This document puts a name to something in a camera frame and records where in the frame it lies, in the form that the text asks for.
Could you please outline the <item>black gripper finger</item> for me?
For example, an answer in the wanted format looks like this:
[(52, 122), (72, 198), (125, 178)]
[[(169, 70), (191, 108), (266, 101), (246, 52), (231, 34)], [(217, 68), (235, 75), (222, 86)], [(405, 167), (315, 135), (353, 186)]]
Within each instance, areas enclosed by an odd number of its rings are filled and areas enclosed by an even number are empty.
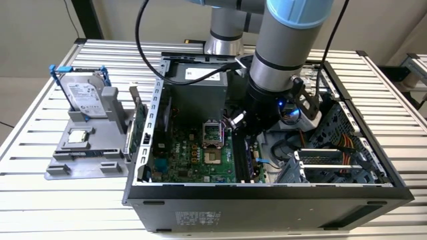
[(237, 117), (231, 118), (230, 126), (234, 131), (242, 130), (247, 127), (246, 121), (247, 111), (245, 110), (242, 113), (237, 115)]

